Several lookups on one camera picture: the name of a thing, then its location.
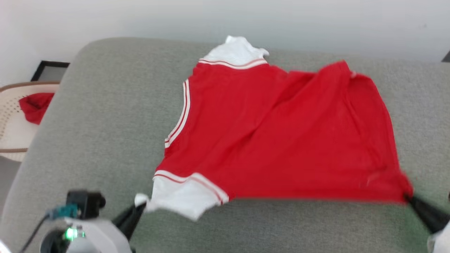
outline black cable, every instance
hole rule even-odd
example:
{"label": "black cable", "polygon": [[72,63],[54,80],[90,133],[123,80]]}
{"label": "black cable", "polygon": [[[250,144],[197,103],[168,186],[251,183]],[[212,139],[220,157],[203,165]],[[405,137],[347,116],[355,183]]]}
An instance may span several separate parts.
{"label": "black cable", "polygon": [[25,243],[25,245],[22,247],[22,249],[19,251],[19,253],[24,253],[25,250],[30,246],[31,241],[33,241],[33,238],[36,236],[37,232],[41,228],[42,224],[50,217],[49,214],[46,214],[40,222],[37,224],[36,228],[34,229],[33,233],[31,234],[30,238],[28,238],[28,241]]}

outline gray floor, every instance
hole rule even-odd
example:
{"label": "gray floor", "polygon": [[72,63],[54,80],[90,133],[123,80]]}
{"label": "gray floor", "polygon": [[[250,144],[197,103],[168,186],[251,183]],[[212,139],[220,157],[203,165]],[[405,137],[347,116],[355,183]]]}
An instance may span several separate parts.
{"label": "gray floor", "polygon": [[[66,68],[45,67],[39,81],[60,81],[65,72]],[[14,162],[0,156],[0,219],[6,196],[19,167],[19,162]]]}

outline white wall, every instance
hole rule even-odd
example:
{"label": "white wall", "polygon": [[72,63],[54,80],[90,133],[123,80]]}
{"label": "white wall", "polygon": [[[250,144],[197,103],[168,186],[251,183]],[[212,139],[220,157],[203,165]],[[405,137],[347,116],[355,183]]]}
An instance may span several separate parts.
{"label": "white wall", "polygon": [[30,81],[41,62],[8,14],[8,9],[0,2],[0,87]]}
{"label": "white wall", "polygon": [[441,61],[449,0],[6,0],[44,60],[90,41],[139,36]]}

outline perforated basket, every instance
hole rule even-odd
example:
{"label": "perforated basket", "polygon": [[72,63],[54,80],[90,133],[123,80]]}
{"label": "perforated basket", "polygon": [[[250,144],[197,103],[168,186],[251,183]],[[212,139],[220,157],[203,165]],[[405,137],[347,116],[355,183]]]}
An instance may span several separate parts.
{"label": "perforated basket", "polygon": [[35,93],[54,93],[59,82],[25,82],[0,88],[0,156],[22,161],[38,125],[25,119],[19,100]]}

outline red stripe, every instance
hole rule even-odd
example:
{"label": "red stripe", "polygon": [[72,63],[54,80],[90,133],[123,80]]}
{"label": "red stripe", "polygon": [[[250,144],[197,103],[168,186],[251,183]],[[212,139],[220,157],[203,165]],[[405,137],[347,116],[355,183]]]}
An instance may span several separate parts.
{"label": "red stripe", "polygon": [[203,62],[207,62],[207,63],[226,63],[226,64],[231,65],[233,67],[245,67],[245,66],[250,65],[250,64],[252,64],[254,62],[257,62],[257,61],[266,61],[266,60],[264,60],[264,59],[255,59],[255,60],[250,61],[250,62],[248,62],[248,63],[246,63],[244,65],[234,65],[234,64],[228,63],[226,61],[208,61],[208,60],[205,60],[205,59],[200,59],[199,61],[203,61]]}
{"label": "red stripe", "polygon": [[[175,183],[179,183],[179,184],[182,184],[182,183],[184,183],[184,182],[187,181],[187,180],[184,180],[184,181],[178,181],[178,180],[175,180],[175,179],[173,179],[173,178],[170,178],[170,177],[168,177],[168,176],[166,176],[166,175],[161,175],[161,174],[154,175],[153,177],[156,177],[156,176],[162,176],[162,177],[165,177],[165,178],[167,178],[167,179],[169,179],[169,180],[171,180],[171,181],[174,181]],[[198,179],[198,178],[190,177],[190,179],[197,181],[197,182],[200,183],[201,185],[203,185],[203,186],[205,186],[206,188],[208,188],[208,190],[212,191],[212,192],[214,193],[214,195],[216,195],[216,197],[217,197],[217,199],[219,200],[219,202],[220,202],[221,205],[224,203],[223,200],[222,200],[222,198],[220,197],[220,195],[217,193],[217,191],[216,191],[214,188],[210,187],[209,185],[207,185],[206,183],[204,183],[203,181],[201,181],[201,180]]]}
{"label": "red stripe", "polygon": [[172,136],[178,131],[178,129],[180,128],[180,126],[183,124],[183,120],[185,119],[185,115],[186,115],[186,109],[188,108],[188,87],[186,85],[186,82],[183,83],[184,87],[184,99],[185,99],[185,104],[184,104],[184,111],[183,111],[183,116],[181,117],[181,121],[180,124],[177,126],[177,128],[175,129],[175,131],[173,131],[173,133],[169,136],[169,140],[165,141],[165,142],[169,142],[170,138],[172,138]]}

